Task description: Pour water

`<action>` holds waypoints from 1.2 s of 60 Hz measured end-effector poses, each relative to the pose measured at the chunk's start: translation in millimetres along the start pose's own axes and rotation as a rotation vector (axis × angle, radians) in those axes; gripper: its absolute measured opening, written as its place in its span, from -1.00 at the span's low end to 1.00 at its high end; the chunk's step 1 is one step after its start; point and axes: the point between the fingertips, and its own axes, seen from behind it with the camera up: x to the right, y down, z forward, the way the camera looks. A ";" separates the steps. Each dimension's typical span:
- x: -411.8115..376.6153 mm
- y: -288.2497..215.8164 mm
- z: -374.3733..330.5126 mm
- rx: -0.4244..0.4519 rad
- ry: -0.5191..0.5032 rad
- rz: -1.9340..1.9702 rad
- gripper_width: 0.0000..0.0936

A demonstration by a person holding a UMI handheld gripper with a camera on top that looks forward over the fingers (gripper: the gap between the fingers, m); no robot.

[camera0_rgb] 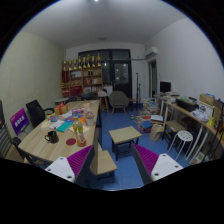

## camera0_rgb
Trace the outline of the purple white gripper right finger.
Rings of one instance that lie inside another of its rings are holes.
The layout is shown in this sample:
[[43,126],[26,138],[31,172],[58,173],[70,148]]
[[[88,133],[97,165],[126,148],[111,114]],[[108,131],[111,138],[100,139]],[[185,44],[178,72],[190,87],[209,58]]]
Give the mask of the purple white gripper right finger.
[[154,182],[182,169],[168,154],[158,155],[135,143],[132,144],[132,155],[143,182]]

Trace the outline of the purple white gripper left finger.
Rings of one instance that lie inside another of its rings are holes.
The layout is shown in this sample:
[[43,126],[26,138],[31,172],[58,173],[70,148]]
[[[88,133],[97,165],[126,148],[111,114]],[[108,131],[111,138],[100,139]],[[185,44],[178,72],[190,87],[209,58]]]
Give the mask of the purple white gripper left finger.
[[93,157],[94,146],[90,145],[68,158],[59,157],[46,168],[46,171],[70,182],[80,183],[85,180]]

